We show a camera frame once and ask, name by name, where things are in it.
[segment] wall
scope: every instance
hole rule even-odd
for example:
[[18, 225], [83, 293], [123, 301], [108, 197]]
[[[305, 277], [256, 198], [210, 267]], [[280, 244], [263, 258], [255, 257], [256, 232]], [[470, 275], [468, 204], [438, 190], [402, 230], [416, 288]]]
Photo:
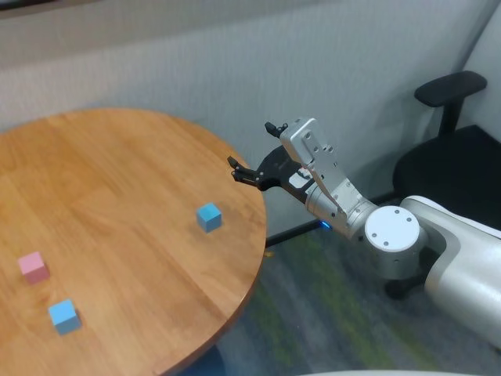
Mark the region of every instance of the wall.
[[[102, 0], [0, 20], [0, 126], [82, 107], [196, 121], [252, 166], [265, 121], [313, 116], [368, 197], [431, 111], [415, 87], [457, 69], [490, 0]], [[308, 220], [268, 192], [269, 233]]]
[[475, 71], [487, 78], [487, 88], [465, 100], [459, 126], [477, 124], [501, 142], [500, 35], [501, 7], [498, 7], [465, 66], [465, 69]]

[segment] white robot arm segment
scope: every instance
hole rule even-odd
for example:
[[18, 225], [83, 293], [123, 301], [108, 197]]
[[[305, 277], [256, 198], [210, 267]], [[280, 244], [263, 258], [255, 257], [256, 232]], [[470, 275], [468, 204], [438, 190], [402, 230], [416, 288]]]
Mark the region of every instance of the white robot arm segment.
[[[334, 231], [348, 239], [363, 238], [376, 271], [386, 279], [428, 273], [425, 288], [437, 306], [501, 348], [501, 232], [423, 197], [378, 208], [339, 168], [315, 119], [297, 119], [280, 128], [267, 123], [266, 129], [282, 146], [257, 171], [230, 157], [236, 181], [259, 190], [281, 186]], [[437, 258], [431, 268], [422, 269], [425, 247]]]

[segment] chair seat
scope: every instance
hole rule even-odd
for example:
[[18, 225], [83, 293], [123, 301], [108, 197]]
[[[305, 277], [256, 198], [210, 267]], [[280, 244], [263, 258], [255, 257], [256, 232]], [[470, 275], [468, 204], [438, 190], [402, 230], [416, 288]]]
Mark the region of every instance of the chair seat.
[[501, 230], [501, 143], [476, 125], [431, 139], [397, 163], [401, 198], [429, 198], [457, 215]]

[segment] gray carpet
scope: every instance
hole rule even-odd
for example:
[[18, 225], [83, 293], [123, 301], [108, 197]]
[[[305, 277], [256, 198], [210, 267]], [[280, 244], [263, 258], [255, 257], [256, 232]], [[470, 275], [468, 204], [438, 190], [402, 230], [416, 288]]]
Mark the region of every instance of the gray carpet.
[[[319, 229], [269, 249], [243, 315], [218, 342], [228, 376], [361, 369], [500, 375], [501, 356], [419, 290], [387, 298], [365, 252]], [[218, 372], [202, 373], [219, 376]]]

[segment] round wooden table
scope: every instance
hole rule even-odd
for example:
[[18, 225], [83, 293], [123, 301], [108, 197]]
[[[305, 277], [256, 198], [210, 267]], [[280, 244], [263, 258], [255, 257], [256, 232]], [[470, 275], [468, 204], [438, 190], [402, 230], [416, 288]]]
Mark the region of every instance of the round wooden table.
[[[196, 359], [252, 291], [266, 236], [241, 157], [198, 125], [145, 110], [62, 114], [0, 135], [0, 375], [151, 375]], [[196, 210], [223, 225], [205, 233]], [[29, 285], [17, 259], [51, 277]], [[71, 299], [82, 327], [58, 335]]]

